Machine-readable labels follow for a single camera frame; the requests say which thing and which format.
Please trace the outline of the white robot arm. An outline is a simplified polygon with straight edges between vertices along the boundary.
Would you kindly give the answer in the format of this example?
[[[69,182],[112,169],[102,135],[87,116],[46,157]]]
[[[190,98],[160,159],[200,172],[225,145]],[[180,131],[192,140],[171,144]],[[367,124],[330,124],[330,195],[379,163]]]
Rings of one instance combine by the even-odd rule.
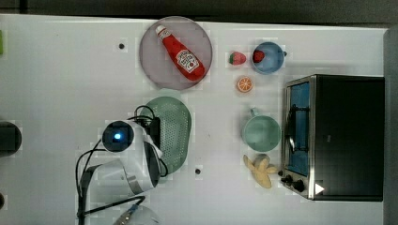
[[[84,170],[80,178],[78,225],[89,225],[88,216],[130,201],[155,188],[161,178],[162,151],[140,124],[113,121],[99,143],[111,160]]]

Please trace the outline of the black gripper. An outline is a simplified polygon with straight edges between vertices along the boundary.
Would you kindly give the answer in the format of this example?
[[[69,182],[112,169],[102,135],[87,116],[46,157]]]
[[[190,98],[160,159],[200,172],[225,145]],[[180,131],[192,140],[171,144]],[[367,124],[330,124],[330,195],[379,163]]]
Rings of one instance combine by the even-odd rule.
[[[159,117],[155,117],[149,123],[145,125],[146,133],[151,137],[153,143],[160,148],[161,147],[161,120]]]

